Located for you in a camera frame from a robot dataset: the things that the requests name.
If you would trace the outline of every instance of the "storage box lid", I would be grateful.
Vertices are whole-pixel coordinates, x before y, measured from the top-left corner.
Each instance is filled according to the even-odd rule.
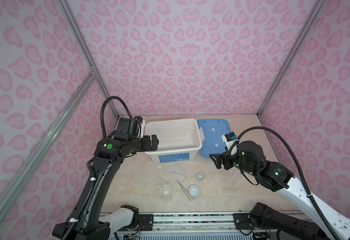
[[[203,129],[204,141],[200,154],[210,158],[210,154],[223,153],[226,151],[226,144],[222,140],[222,135],[230,133],[230,126],[224,119],[201,119],[198,127]]]

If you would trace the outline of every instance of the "pink patterned backdrop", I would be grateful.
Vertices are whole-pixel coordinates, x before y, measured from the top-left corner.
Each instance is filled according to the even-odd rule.
[[[314,0],[68,2],[110,94],[177,114],[258,112]]]
[[[312,191],[350,217],[350,1],[329,1],[261,122],[290,144]],[[281,163],[297,172],[269,137]]]
[[[89,171],[86,162],[102,138],[99,114],[104,97],[93,83],[46,158],[0,226],[0,240],[55,239],[52,230],[75,207]],[[105,110],[105,127],[113,122]]]
[[[54,0],[0,1],[0,195],[88,73]]]

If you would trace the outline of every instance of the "marble tabletop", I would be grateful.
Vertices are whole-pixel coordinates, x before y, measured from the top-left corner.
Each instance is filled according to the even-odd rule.
[[[172,119],[226,119],[231,131],[239,134],[243,130],[261,126],[256,115],[223,116],[144,116],[146,122]],[[275,153],[263,130],[254,130],[242,137],[262,146],[269,161],[277,161]],[[190,179],[172,173],[176,171]],[[197,180],[198,172],[205,174],[205,179]],[[165,203],[161,199],[162,180],[173,185],[173,200]],[[192,184],[200,187],[198,197],[186,197],[177,180],[186,188]],[[204,158],[198,152],[195,160],[154,164],[144,152],[126,158],[116,173],[102,206],[103,213],[114,212],[123,204],[139,208],[140,212],[223,212],[250,211],[261,202],[275,210],[298,210],[288,200],[264,187],[251,185],[235,168],[216,169],[211,159]]]

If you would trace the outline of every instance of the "white plastic bin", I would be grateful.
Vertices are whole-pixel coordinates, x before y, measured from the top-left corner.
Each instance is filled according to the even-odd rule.
[[[193,118],[149,122],[144,135],[158,137],[158,150],[145,152],[154,163],[194,160],[204,141],[203,131]]]

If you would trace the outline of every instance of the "sticker label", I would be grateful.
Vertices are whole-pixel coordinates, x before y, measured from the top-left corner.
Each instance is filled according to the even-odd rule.
[[[189,152],[159,156],[160,162],[176,162],[176,161],[185,161],[189,159],[190,159]]]

